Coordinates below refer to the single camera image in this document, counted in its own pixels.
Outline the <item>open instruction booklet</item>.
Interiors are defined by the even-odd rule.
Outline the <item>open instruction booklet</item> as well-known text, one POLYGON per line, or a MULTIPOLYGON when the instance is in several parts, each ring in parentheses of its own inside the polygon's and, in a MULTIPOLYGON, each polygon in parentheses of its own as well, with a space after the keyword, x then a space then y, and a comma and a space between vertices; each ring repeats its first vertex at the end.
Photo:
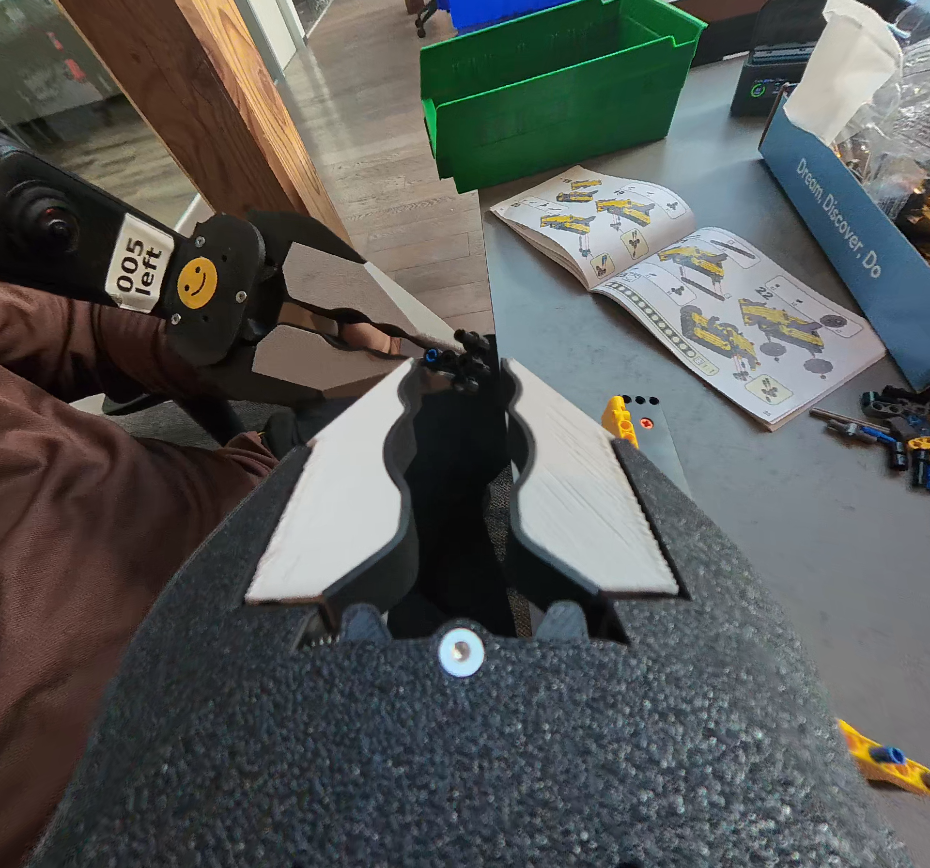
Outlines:
POLYGON ((491 211, 770 430, 886 355, 866 319, 665 186, 576 165, 491 211))

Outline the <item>person's brown sweater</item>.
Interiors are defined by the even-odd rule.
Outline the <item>person's brown sweater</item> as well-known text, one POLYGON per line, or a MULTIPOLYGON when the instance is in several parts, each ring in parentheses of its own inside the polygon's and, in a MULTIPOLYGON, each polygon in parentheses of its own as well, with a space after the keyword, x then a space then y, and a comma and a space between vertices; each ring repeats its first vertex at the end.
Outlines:
POLYGON ((277 465, 134 437, 2 368, 1 864, 37 844, 168 581, 277 465))

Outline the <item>black device green display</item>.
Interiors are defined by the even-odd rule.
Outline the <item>black device green display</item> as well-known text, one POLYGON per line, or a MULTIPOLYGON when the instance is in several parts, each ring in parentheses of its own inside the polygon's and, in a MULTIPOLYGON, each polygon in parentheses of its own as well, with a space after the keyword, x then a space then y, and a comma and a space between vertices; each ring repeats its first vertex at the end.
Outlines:
POLYGON ((782 87, 800 82, 826 25, 826 2, 768 0, 761 6, 731 102, 732 117, 767 117, 782 87))

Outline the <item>blue cardboard kit box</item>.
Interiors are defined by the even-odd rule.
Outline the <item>blue cardboard kit box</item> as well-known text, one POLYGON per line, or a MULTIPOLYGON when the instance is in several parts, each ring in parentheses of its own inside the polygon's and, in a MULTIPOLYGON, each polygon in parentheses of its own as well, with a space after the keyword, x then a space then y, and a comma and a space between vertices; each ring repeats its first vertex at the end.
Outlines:
POLYGON ((902 374, 929 384, 929 267, 831 149, 785 115, 780 89, 759 151, 902 374))

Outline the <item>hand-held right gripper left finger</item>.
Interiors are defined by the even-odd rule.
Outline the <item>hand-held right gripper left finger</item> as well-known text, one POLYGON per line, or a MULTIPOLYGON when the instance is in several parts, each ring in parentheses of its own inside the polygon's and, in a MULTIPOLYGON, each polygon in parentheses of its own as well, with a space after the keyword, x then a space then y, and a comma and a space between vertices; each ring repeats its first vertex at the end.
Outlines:
POLYGON ((247 605, 389 611, 412 589, 419 543, 405 473, 422 377, 417 363, 401 364, 308 443, 247 605))

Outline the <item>green plastic bin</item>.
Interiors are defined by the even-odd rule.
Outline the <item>green plastic bin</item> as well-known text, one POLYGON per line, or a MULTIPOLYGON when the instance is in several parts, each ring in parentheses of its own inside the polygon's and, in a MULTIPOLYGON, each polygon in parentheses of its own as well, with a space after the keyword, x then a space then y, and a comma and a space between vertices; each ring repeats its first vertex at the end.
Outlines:
POLYGON ((423 48, 438 176, 467 193, 663 139, 706 27, 662 0, 577 0, 423 48))

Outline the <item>grey desk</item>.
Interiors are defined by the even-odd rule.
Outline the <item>grey desk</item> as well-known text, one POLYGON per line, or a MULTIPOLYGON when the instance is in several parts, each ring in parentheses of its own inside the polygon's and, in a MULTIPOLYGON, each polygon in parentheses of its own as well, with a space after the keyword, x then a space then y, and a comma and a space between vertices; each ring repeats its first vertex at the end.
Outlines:
MULTIPOLYGON (((698 227, 739 234, 859 312, 761 162, 764 120, 730 117, 739 72, 694 68, 667 139, 581 163, 667 186, 698 227)), ((483 239, 499 350, 593 418, 615 394, 657 396, 692 498, 784 607, 834 714, 927 765, 928 494, 807 414, 767 431, 489 212, 483 239)))

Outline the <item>yellow curved panel assembly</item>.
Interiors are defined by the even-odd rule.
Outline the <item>yellow curved panel assembly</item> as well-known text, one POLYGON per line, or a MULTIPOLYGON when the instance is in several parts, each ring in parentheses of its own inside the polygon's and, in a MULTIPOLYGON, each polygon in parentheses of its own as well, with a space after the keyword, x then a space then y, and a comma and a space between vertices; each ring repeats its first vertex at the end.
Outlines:
POLYGON ((929 796, 928 767, 908 758, 896 746, 882 745, 869 739, 842 719, 838 720, 838 727, 848 752, 866 780, 929 796))

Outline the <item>white paper bag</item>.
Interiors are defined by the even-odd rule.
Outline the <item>white paper bag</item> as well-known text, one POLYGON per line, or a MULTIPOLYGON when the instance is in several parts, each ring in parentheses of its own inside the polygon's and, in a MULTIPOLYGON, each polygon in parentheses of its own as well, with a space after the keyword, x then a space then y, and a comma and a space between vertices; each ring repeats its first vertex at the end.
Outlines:
POLYGON ((822 14, 825 28, 785 115, 832 145, 862 108, 878 103, 884 115, 898 102, 902 50, 888 23, 856 0, 827 0, 822 14))

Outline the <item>black connector with blue pin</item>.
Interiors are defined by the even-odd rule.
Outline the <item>black connector with blue pin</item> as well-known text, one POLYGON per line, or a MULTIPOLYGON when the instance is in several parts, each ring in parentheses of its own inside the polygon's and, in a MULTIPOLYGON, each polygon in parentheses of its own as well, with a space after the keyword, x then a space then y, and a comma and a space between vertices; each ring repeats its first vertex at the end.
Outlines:
POLYGON ((482 382, 491 376, 491 341, 476 331, 456 329, 453 338, 462 350, 430 347, 420 359, 420 364, 432 373, 448 379, 450 386, 461 394, 475 395, 482 382))

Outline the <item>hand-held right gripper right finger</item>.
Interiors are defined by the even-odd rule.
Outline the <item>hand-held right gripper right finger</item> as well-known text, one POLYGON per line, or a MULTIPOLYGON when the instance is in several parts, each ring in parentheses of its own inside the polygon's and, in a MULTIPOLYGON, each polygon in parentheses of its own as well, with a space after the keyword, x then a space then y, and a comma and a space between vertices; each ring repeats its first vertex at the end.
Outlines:
POLYGON ((513 472, 505 574, 546 613, 620 626, 621 601, 679 600, 681 581, 620 440, 515 359, 500 363, 513 472))

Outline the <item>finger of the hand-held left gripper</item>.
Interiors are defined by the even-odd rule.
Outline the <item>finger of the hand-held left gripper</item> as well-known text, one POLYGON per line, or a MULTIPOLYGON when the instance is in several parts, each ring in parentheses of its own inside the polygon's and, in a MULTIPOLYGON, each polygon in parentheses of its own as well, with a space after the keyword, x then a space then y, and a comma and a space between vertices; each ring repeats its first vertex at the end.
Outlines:
POLYGON ((282 273, 287 300, 314 315, 371 325, 422 349, 464 349, 448 323, 370 262, 292 243, 282 273))
POLYGON ((254 347, 252 370, 291 385, 318 390, 330 397, 377 383, 425 348, 425 332, 415 327, 366 323, 387 341, 406 351, 379 352, 370 335, 359 336, 360 323, 322 321, 329 331, 278 324, 254 347))

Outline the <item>pile of blue grey brick parts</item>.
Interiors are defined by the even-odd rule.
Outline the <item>pile of blue grey brick parts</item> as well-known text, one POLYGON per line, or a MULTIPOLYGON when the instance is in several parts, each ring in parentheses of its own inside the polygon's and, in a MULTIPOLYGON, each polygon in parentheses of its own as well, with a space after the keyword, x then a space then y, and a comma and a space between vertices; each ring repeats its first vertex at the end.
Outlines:
POLYGON ((858 398, 857 416, 823 408, 809 414, 850 443, 883 448, 888 469, 907 474, 913 490, 929 491, 929 389, 886 385, 858 398))

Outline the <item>wooden board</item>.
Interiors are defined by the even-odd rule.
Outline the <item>wooden board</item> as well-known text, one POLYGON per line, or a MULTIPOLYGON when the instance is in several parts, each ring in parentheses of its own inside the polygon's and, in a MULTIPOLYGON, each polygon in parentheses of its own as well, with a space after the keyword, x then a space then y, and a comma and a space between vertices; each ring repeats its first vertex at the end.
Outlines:
POLYGON ((215 212, 349 241, 234 0, 55 0, 215 212))

